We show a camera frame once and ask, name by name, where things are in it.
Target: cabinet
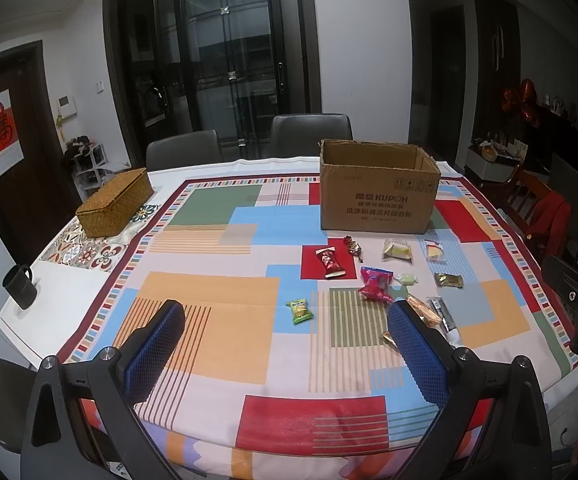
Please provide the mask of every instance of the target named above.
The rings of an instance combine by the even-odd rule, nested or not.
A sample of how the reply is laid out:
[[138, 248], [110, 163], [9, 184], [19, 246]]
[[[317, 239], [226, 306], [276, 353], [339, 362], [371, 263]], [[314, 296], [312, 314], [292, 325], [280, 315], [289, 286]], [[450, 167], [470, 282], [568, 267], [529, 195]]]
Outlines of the cabinet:
[[473, 138], [498, 131], [506, 119], [502, 92], [520, 87], [520, 29], [515, 6], [505, 0], [475, 0], [478, 22], [478, 96]]

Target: blue gripper pad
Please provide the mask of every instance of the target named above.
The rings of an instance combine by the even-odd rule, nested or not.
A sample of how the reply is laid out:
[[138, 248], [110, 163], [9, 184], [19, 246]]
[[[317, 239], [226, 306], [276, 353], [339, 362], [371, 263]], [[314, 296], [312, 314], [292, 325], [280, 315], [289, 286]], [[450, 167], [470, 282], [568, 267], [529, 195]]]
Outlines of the blue gripper pad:
[[178, 302], [172, 302], [168, 312], [124, 370], [124, 397], [131, 406], [149, 397], [178, 344], [181, 327], [184, 327], [184, 309]]
[[399, 303], [406, 304], [396, 301], [387, 310], [389, 333], [424, 400], [441, 410], [449, 399], [447, 370]]

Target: tablecloth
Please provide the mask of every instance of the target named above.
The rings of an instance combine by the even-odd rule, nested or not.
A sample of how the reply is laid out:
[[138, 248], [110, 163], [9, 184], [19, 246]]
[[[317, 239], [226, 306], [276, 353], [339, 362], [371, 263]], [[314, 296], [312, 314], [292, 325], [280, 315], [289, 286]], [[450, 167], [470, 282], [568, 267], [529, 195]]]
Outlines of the tablecloth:
[[[343, 232], [320, 230], [319, 178], [299, 173], [188, 180], [127, 245], [58, 356], [76, 362], [119, 346], [168, 298], [187, 325], [140, 418], [166, 456], [244, 479], [382, 478], [397, 471], [437, 408], [383, 344], [381, 304], [357, 293], [358, 261]], [[567, 320], [519, 238], [463, 178], [440, 181], [413, 265], [381, 261], [388, 234], [352, 233], [365, 264], [413, 272], [395, 298], [442, 296], [466, 346], [482, 359], [533, 361], [542, 390], [578, 365]], [[424, 239], [446, 263], [429, 263]], [[324, 280], [317, 248], [335, 246], [347, 274]], [[437, 288], [434, 272], [463, 289]], [[306, 298], [313, 321], [291, 323]], [[96, 419], [89, 406], [90, 418]], [[482, 423], [475, 416], [461, 452]]]

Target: wooden door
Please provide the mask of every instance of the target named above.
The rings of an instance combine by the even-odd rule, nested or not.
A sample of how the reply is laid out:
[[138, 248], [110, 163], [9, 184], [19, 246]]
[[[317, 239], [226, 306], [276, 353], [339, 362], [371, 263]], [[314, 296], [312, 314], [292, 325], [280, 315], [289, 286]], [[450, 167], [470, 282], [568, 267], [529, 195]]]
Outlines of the wooden door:
[[56, 133], [42, 113], [37, 77], [34, 64], [25, 56], [0, 62], [0, 92], [8, 91], [23, 156], [0, 175], [0, 237], [17, 262], [28, 264], [75, 210], [73, 198], [64, 190], [67, 177], [60, 171], [61, 153], [49, 145], [48, 136]]
[[504, 125], [506, 88], [520, 86], [518, 12], [505, 0], [475, 0], [478, 21], [478, 97], [473, 137], [485, 138]]
[[431, 105], [429, 144], [455, 163], [462, 128], [467, 45], [464, 7], [431, 13]]

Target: pink candy wrapper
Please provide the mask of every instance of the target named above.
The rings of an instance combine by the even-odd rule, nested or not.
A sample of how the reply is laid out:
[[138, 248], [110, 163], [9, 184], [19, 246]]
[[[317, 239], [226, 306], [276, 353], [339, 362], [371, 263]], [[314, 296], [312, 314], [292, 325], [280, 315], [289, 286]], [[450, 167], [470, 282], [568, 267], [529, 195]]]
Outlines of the pink candy wrapper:
[[367, 300], [393, 303], [393, 298], [387, 294], [387, 289], [393, 281], [393, 272], [375, 267], [360, 267], [360, 275], [364, 281], [364, 287], [358, 292]]

